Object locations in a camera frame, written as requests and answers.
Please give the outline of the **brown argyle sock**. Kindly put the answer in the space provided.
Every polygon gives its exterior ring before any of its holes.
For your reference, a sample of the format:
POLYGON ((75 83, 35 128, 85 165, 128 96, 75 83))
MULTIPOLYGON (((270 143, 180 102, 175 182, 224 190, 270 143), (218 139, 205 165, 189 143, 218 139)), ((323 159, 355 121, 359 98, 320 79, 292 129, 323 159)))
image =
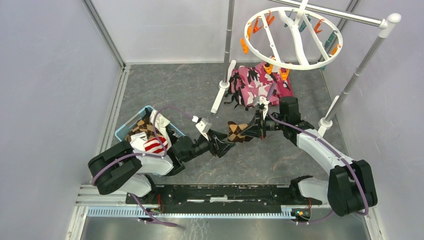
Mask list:
POLYGON ((250 142, 253 137, 242 135, 242 131, 247 128, 247 123, 237 124, 233 121, 228 121, 227 139, 232 143, 250 142))
POLYGON ((129 133, 124 139, 130 142, 131 136, 140 133, 145 133, 147 140, 155 138, 153 125, 150 123, 149 120, 141 119, 134 125, 134 127, 129 131, 129 133))

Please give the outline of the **white round clip hanger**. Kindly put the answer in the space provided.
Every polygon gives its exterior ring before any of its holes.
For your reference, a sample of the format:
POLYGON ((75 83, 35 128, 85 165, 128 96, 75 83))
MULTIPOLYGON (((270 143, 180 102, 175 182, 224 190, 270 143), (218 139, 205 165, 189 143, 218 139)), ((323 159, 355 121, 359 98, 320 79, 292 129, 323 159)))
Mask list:
POLYGON ((327 18, 318 13, 307 10, 307 4, 308 1, 303 0, 300 2, 300 6, 298 7, 272 7, 254 14, 245 24, 244 36, 242 37, 245 39, 245 43, 249 48, 248 52, 253 53, 259 59, 272 64, 273 67, 277 66, 279 68, 286 68, 290 70, 313 70, 325 67, 334 61, 343 48, 344 40, 342 34, 336 25, 329 21, 327 18), (292 65, 290 63, 284 62, 280 58, 276 43, 270 30, 270 24, 272 22, 271 19, 276 16, 278 16, 279 19, 285 25, 287 25, 287 28, 291 33, 298 64, 292 65), (320 29, 322 24, 327 25, 332 30, 332 32, 336 31, 336 37, 334 40, 336 41, 336 45, 341 45, 341 48, 334 56, 330 56, 334 47, 332 48, 331 52, 328 53, 327 49, 324 47, 325 44, 321 42, 320 38, 318 37, 318 34, 322 31, 320 29), (309 63, 305 55, 302 35, 300 31, 302 25, 304 25, 305 28, 310 32, 314 44, 323 57, 323 61, 317 62, 315 64, 309 63), (265 30, 266 37, 269 41, 269 47, 273 53, 271 57, 262 54, 251 43, 252 34, 258 32, 261 29, 265 30))

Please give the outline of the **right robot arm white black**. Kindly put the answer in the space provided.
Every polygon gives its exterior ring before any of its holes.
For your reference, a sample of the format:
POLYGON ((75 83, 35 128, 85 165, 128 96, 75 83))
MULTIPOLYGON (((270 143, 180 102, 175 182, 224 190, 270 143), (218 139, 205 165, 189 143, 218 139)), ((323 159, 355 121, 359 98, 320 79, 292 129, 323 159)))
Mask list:
POLYGON ((378 203, 373 172, 366 160, 354 160, 327 142, 312 124, 303 120, 296 97, 279 100, 279 112, 268 111, 268 100, 258 96, 254 118, 241 132, 245 137, 263 139, 270 131, 282 131, 283 136, 306 152, 327 173, 327 180, 306 175, 290 182, 289 199, 302 204, 308 198, 328 203, 340 217, 357 213, 367 215, 378 203))

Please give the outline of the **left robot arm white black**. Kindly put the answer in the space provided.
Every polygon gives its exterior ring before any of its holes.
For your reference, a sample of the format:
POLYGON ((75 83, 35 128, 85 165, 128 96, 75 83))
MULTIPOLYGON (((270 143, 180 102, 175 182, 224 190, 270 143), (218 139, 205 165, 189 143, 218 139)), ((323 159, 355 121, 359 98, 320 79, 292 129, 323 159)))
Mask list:
POLYGON ((166 156, 136 150, 124 140, 88 162, 92 175, 91 184, 100 195, 116 191, 134 194, 145 204, 153 203, 157 190, 151 175, 174 176, 185 169, 185 163, 210 152, 222 157, 236 144, 227 140, 227 135, 209 130, 197 140, 183 135, 176 139, 166 156))

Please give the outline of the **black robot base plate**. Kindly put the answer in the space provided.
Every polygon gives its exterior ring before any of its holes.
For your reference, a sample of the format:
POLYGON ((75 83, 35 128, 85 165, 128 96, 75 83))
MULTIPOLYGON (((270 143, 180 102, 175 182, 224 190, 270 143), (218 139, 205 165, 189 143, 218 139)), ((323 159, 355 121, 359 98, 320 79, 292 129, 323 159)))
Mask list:
POLYGON ((307 208, 320 200, 295 193, 290 185, 260 184, 165 184, 139 198, 149 205, 164 207, 165 214, 271 214, 281 207, 307 208))

